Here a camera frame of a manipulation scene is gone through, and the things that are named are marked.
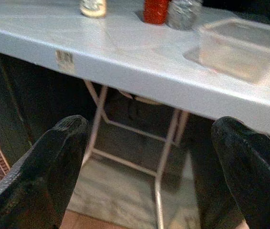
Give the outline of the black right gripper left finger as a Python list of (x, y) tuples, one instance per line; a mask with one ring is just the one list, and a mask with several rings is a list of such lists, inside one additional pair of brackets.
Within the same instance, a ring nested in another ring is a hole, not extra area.
[(88, 141), (81, 115), (46, 131), (0, 181), (0, 229), (59, 229)]

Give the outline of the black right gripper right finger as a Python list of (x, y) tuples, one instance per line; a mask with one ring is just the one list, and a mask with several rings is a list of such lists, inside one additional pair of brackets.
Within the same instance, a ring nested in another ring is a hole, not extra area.
[(270, 229), (270, 137), (225, 116), (213, 123), (211, 139), (247, 225)]

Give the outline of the white folding table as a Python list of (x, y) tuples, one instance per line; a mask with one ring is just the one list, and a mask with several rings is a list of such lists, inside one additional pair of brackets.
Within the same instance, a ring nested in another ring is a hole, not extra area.
[(270, 70), (249, 84), (184, 58), (198, 30), (142, 22), (142, 0), (112, 0), (103, 19), (79, 0), (0, 0), (0, 53), (210, 119), (234, 116), (270, 135)]

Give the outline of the clear plastic container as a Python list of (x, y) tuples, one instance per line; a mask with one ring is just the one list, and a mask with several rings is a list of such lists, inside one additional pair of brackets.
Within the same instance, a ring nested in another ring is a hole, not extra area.
[(199, 27), (199, 45), (183, 56), (234, 78), (270, 78), (270, 25), (229, 18)]

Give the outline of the clear water bottle blue label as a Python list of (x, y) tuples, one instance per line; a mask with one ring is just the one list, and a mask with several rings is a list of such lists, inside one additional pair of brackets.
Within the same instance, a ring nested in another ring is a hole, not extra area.
[(171, 0), (166, 24), (175, 30), (190, 30), (200, 15), (202, 3), (203, 0)]

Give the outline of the orange drink bottle white cap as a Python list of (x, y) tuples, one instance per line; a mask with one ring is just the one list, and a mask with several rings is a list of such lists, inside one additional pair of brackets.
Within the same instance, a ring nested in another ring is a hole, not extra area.
[(160, 25), (166, 21), (170, 0), (145, 0), (143, 17), (144, 22)]

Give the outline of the cream drink bottle white cap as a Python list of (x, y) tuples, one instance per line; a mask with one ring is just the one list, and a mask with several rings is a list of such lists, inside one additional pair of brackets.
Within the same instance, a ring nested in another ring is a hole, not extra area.
[(90, 18), (102, 18), (106, 15), (106, 0), (80, 0), (79, 9), (82, 15)]

